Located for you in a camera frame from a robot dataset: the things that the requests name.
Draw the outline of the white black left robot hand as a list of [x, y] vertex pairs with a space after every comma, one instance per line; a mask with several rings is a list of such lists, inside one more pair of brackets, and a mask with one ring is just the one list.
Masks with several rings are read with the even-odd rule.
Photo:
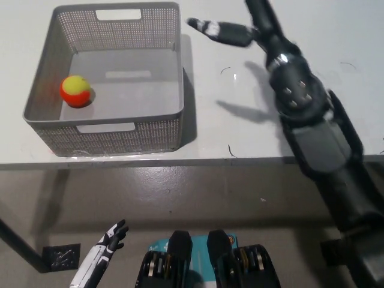
[[70, 287], [97, 287], [114, 253], [124, 246], [129, 227], [125, 220], [113, 225], [90, 249], [73, 277]]

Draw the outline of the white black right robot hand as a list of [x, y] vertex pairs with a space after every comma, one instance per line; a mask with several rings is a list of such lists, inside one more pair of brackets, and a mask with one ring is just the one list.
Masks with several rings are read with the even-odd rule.
[[248, 47], [256, 42], [266, 53], [266, 68], [273, 72], [278, 67], [299, 67], [305, 61], [301, 51], [283, 33], [269, 1], [246, 1], [252, 26], [213, 20], [187, 19], [187, 25], [210, 40], [235, 47]]

